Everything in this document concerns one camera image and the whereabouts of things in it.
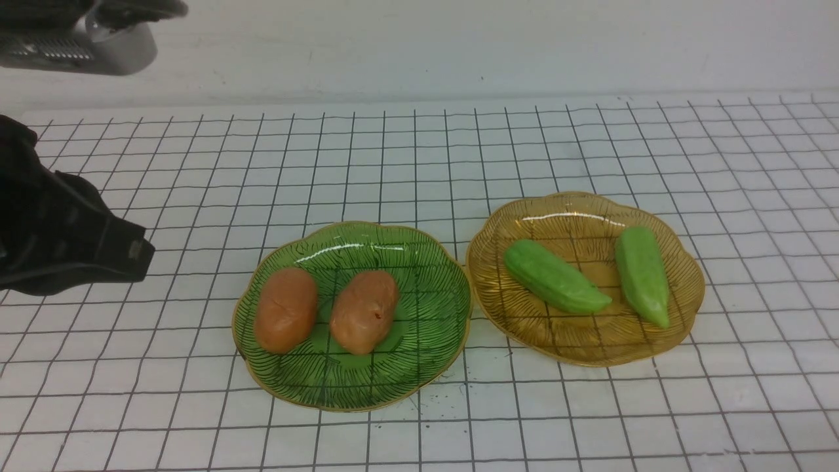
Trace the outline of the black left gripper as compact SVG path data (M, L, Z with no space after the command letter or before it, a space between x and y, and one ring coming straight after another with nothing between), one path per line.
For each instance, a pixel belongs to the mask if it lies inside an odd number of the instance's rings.
M146 228L114 215L77 174L51 172L35 150L38 134L2 116L2 289L52 296L86 283L143 281L155 246ZM66 217L71 269L45 260L49 225Z

